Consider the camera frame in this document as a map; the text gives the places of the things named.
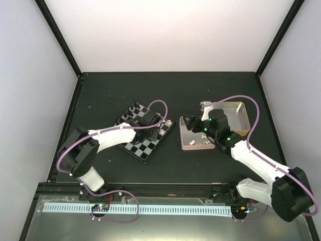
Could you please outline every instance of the black table surface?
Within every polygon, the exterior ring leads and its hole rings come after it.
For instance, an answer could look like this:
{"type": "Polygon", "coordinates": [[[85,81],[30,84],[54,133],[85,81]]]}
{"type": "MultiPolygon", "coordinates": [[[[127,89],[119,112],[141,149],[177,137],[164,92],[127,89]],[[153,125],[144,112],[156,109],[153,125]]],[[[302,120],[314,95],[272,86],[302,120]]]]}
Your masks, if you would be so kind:
{"type": "MultiPolygon", "coordinates": [[[[79,126],[89,130],[111,127],[134,101],[147,106],[155,99],[162,99],[169,108],[168,118],[176,122],[174,129],[147,165],[117,146],[98,153],[94,167],[106,182],[209,184],[228,183],[240,175],[260,181],[245,165],[218,150],[182,150],[179,118],[200,114],[201,101],[219,101],[237,94],[254,98],[260,107],[260,120],[251,144],[282,163],[281,150],[254,72],[85,73],[69,133],[79,126]]],[[[242,98],[235,101],[245,103],[252,126],[256,117],[254,104],[242,98]]],[[[164,112],[162,104],[152,108],[164,112]]],[[[59,173],[56,181],[76,182],[64,173],[59,173]]]]}

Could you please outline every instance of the checkered board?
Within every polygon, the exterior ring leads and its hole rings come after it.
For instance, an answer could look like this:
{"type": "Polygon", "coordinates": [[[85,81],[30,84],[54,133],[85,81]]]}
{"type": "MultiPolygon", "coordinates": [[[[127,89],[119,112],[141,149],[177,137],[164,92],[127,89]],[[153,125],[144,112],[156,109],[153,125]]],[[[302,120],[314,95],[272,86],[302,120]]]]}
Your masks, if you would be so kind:
{"type": "MultiPolygon", "coordinates": [[[[147,108],[137,102],[134,102],[131,107],[117,120],[116,125],[121,124],[125,120],[132,118],[135,121],[142,118],[147,113],[147,108]]],[[[144,164],[150,160],[151,156],[156,152],[160,143],[165,139],[168,133],[173,129],[175,123],[169,121],[168,119],[164,120],[163,123],[156,130],[158,132],[157,139],[155,141],[150,141],[145,139],[142,143],[132,144],[132,143],[123,143],[118,146],[130,153],[132,156],[139,159],[144,164]]]]}

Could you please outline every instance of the metal tin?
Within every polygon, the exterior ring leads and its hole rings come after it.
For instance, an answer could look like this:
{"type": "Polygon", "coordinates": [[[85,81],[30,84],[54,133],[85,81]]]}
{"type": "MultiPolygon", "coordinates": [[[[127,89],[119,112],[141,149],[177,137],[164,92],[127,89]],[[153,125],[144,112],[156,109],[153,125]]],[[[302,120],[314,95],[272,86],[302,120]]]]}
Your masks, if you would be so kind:
{"type": "MultiPolygon", "coordinates": [[[[250,122],[247,116],[245,104],[242,102],[223,102],[216,104],[214,109],[222,109],[228,118],[231,130],[240,134],[247,135],[250,131],[250,122]]],[[[181,143],[183,150],[202,150],[213,149],[215,145],[211,144],[204,133],[193,133],[188,131],[180,117],[181,143]]]]}

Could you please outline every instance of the red wire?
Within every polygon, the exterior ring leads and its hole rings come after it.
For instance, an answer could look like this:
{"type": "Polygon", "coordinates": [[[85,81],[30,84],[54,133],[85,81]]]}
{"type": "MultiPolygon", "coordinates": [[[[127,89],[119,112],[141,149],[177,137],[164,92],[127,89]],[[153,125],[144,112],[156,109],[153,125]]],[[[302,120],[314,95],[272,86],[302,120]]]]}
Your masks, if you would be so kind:
{"type": "Polygon", "coordinates": [[[249,198],[249,199],[250,199],[250,202],[251,202],[251,203],[253,203],[253,204],[254,204],[254,206],[257,208],[256,203],[255,203],[251,198],[249,198]]]}
{"type": "Polygon", "coordinates": [[[111,202],[112,202],[112,199],[113,199],[113,196],[112,196],[112,194],[109,194],[109,205],[111,204],[111,202]]]}

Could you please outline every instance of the black metal frame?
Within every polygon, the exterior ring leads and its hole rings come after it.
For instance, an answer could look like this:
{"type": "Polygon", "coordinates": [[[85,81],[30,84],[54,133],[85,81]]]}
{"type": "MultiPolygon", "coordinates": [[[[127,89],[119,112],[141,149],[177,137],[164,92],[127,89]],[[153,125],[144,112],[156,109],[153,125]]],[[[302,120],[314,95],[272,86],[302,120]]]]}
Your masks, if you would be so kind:
{"type": "MultiPolygon", "coordinates": [[[[62,133],[60,135],[59,141],[58,141],[58,145],[57,145],[57,149],[56,149],[56,153],[58,151],[58,149],[60,148],[61,144],[64,143],[64,141],[67,138],[67,134],[69,131],[69,127],[71,124],[71,120],[76,108],[76,104],[78,101],[78,97],[79,97],[79,93],[81,91],[81,87],[83,84],[83,79],[82,78],[82,72],[80,70],[80,68],[78,67],[78,64],[75,60],[75,58],[73,57],[62,33],[60,32],[52,14],[50,13],[50,10],[48,8],[48,6],[46,5],[44,0],[35,0],[35,2],[37,3],[39,9],[41,10],[44,18],[46,19],[49,27],[51,28],[53,34],[55,35],[59,45],[61,46],[63,52],[65,53],[69,63],[71,64],[74,72],[76,73],[76,75],[78,76],[78,81],[75,87],[75,91],[71,100],[71,104],[66,116],[66,120],[63,126],[63,130],[62,133]]],[[[289,26],[291,25],[293,19],[295,18],[296,14],[298,13],[300,7],[302,6],[302,4],[304,3],[304,0],[295,0],[288,12],[288,14],[286,15],[281,27],[279,28],[275,38],[273,39],[267,53],[265,54],[259,68],[257,69],[257,71],[255,72],[257,81],[259,82],[259,85],[261,87],[261,92],[262,92],[262,96],[264,98],[265,104],[267,106],[267,110],[268,110],[268,114],[269,114],[269,118],[272,122],[273,125],[273,130],[274,130],[274,134],[277,137],[277,132],[276,132],[276,128],[272,119],[272,115],[270,112],[270,109],[268,107],[268,103],[266,100],[266,96],[262,87],[262,83],[260,80],[260,76],[262,75],[264,69],[266,68],[266,66],[268,65],[270,59],[272,58],[275,50],[277,49],[278,45],[280,44],[282,38],[284,37],[287,29],[289,28],[289,26]]],[[[284,153],[282,151],[282,147],[280,144],[280,141],[278,138],[277,139],[277,143],[278,143],[278,147],[280,149],[281,155],[282,155],[282,159],[285,162],[285,156],[284,153]]],[[[56,173],[55,173],[55,168],[54,165],[57,162],[57,158],[56,158],[56,154],[55,157],[53,159],[52,162],[52,166],[50,168],[50,172],[49,172],[49,176],[48,176],[48,182],[47,183],[39,183],[35,197],[32,201],[32,205],[31,208],[29,210],[20,240],[23,241],[26,239],[27,237],[27,233],[33,218],[33,214],[35,212],[36,209],[36,205],[37,202],[39,200],[39,196],[40,195],[74,195],[74,196],[80,196],[81,199],[86,199],[88,200],[88,197],[84,197],[84,195],[80,195],[80,190],[81,190],[81,186],[79,184],[76,183],[55,183],[56,181],[56,173]]],[[[178,195],[179,197],[182,196],[189,196],[189,197],[208,197],[208,194],[211,193],[213,191],[213,188],[218,188],[217,185],[171,185],[171,184],[167,184],[167,185],[157,185],[157,187],[155,187],[154,184],[140,184],[140,185],[128,185],[128,184],[109,184],[112,188],[113,185],[116,185],[118,188],[119,186],[121,186],[122,188],[124,188],[125,190],[129,190],[134,192],[136,195],[138,196],[168,196],[168,194],[174,194],[174,195],[178,195]]],[[[308,228],[310,230],[311,236],[313,240],[319,240],[318,238],[318,234],[316,232],[316,228],[314,225],[314,222],[312,220],[311,217],[306,217],[305,218],[308,224],[308,228]]]]}
{"type": "Polygon", "coordinates": [[[290,27],[292,21],[294,20],[296,14],[299,12],[302,4],[304,3],[304,0],[295,0],[289,10],[289,12],[287,13],[283,23],[281,24],[281,27],[279,28],[279,30],[277,31],[269,49],[267,50],[259,68],[256,71],[256,75],[258,77],[260,77],[263,73],[263,71],[265,70],[266,66],[268,65],[268,63],[270,62],[275,50],[277,49],[277,47],[279,46],[280,42],[282,41],[286,31],[288,30],[288,28],[290,27]]]}
{"type": "Polygon", "coordinates": [[[46,19],[51,31],[55,35],[60,47],[64,51],[71,67],[74,69],[75,74],[77,75],[77,77],[80,77],[82,72],[81,72],[80,68],[78,67],[78,64],[77,64],[74,56],[72,55],[64,37],[62,36],[62,33],[60,32],[58,25],[56,24],[56,21],[54,20],[54,17],[52,16],[46,2],[44,0],[35,0],[35,2],[38,5],[42,15],[46,19]]]}

